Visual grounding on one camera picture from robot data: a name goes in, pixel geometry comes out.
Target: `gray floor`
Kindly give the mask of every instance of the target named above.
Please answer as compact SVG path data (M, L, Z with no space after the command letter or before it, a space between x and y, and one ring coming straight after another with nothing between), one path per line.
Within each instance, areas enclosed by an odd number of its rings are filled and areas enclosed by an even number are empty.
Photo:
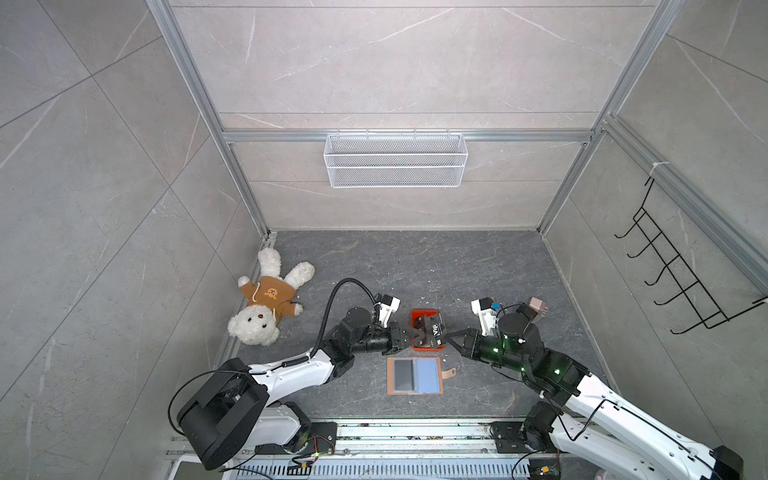
M246 363L269 362L312 347L333 285L346 276L361 280L375 293L401 299L392 317L408 322L410 310L436 308L449 331L479 328L470 302L490 296L509 304L531 296L549 305L538 321L546 345L567 353L603 377L581 322L571 306L544 244L536 232L386 232L291 231L277 235L283 274L302 260L316 267L315 277L299 289L304 313L280 323L271 346L241 346ZM334 300L328 329L348 308L370 302L356 285L342 287ZM490 366L461 357L452 347L441 352L412 349L398 356L439 356L443 369L458 368L445 380L443 395L388 396L386 358L358 355L341 378L304 389L288 398L311 417L525 416L538 397Z

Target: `red tray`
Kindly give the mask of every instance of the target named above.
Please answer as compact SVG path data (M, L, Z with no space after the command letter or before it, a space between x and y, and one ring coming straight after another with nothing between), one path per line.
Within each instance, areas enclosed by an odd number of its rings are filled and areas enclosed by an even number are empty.
M437 315L438 313L440 313L440 310L411 310L411 327L412 328L416 327L416 325L414 325L414 322L420 316L422 316L422 315L434 316L434 315ZM427 348L427 347L424 347L424 346L413 346L414 350L428 350L428 351L432 351L432 352L435 352L436 350L442 350L444 348L445 348L445 345L441 345L441 346L437 347L436 349L430 349L430 348Z

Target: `teddy bear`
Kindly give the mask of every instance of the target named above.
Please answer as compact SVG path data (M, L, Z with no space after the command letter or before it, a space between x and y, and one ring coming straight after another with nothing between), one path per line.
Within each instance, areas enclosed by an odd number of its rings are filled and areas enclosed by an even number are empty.
M261 278L255 285L247 276L242 276L237 285L248 299L248 303L230 319L227 329L247 345L272 345L280 330L277 324L284 316L299 315L304 308L291 303L296 289L308 282L315 274L315 267L309 262L297 264L285 279L280 277L280 254L273 248L259 252Z

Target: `gray tile wall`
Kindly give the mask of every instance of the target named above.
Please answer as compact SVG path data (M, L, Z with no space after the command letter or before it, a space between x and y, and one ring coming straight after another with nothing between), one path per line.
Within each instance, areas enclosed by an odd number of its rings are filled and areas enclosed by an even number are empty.
M768 250L766 22L760 0L688 0L619 115ZM683 297L655 305L678 287L669 273L646 285L663 266L652 251L627 258L643 247L641 233L614 236L631 225L646 179L606 140L547 234L552 253L622 392L682 432L738 452L746 478L765 478L768 306L714 329L670 332L693 325L695 312ZM646 207L727 315L762 296L659 187ZM694 281L679 260L673 269L684 286ZM703 315L717 311L701 288L689 292Z
M572 299L592 332L611 376L630 401L674 429L710 446L727 445L743 456L746 478L762 478L768 456L764 415L768 388L763 341L768 334L768 306L714 329L698 321L679 297L669 273L652 283L663 263L633 230L632 215L646 192L645 172L610 138L591 158L568 202L546 235ZM659 187L646 208L701 278L723 310L733 315L761 297L760 292ZM671 248L657 240L665 260ZM694 280L678 263L683 285ZM689 290L702 314L715 306L699 287Z
M225 128L590 128L652 0L175 0ZM533 229L576 144L472 144L457 189L329 187L238 144L272 228Z
M462 185L331 188L323 143L242 143L235 151L277 229L535 229L578 142L470 142Z
M768 252L768 2L691 0L620 116Z
M162 476L256 228L143 1L0 18L0 477Z
M263 128L590 127L653 11L642 0L178 5L225 124Z

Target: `white wire basket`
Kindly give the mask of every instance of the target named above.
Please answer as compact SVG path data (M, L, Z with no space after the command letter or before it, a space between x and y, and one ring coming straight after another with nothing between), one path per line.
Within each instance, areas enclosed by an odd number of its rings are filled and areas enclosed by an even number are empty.
M333 188L458 187L467 163L461 134L330 134L323 152Z

